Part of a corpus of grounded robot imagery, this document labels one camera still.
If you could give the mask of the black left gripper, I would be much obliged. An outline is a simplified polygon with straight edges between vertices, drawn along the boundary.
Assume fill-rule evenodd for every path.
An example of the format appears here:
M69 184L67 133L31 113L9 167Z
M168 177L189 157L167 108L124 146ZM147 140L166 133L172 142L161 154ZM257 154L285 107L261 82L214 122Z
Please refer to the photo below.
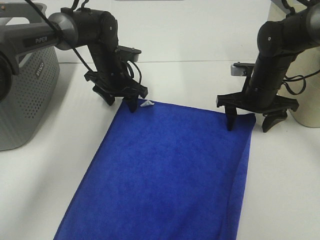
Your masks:
M148 88L141 85L140 81L135 81L134 75L131 67L125 67L120 73L88 71L84 78L95 84L92 90L109 106L114 104L115 97L123 97L129 111L134 113L138 106L138 96L144 99L148 95Z

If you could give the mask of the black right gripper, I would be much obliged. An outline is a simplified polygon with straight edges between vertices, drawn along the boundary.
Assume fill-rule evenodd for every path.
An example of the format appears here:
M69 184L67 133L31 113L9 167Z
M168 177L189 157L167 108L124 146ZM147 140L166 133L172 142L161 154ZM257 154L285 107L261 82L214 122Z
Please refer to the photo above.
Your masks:
M218 95L216 106L224 106L227 118L227 130L231 131L238 116L237 109L263 114L262 131L268 132L275 125L285 121L287 110L297 111L296 99L278 95L280 86L274 89L251 88L249 85L240 92Z

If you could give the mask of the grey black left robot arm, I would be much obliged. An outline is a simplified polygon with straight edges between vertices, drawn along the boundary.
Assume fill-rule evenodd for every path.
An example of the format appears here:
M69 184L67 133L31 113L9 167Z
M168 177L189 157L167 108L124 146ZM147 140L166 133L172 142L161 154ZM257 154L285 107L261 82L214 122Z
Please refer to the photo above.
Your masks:
M3 25L0 28L0 98L19 73L19 57L48 47L62 51L87 46L96 70L88 69L86 81L108 105L121 97L130 112L138 98L148 95L147 87L134 80L133 69L141 50L119 45L118 21L108 11L81 7L62 8L41 23Z

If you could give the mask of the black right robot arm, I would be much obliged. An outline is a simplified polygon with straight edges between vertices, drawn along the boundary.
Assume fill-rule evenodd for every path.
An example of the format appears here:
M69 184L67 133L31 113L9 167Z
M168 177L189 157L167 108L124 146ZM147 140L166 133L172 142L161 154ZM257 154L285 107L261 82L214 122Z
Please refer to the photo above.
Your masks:
M216 105L223 106L227 118L227 130L233 129L237 109L263 114L263 132L287 119L288 110L297 111L296 99L278 95L285 85L291 95L295 95L289 82L305 81L298 75L287 77L286 73L297 56L308 49L320 45L320 2L302 0L306 8L295 11L287 1L282 1L289 13L283 20L267 21L257 34L258 56L255 63L236 62L231 65L231 75L245 77L240 92L218 95Z

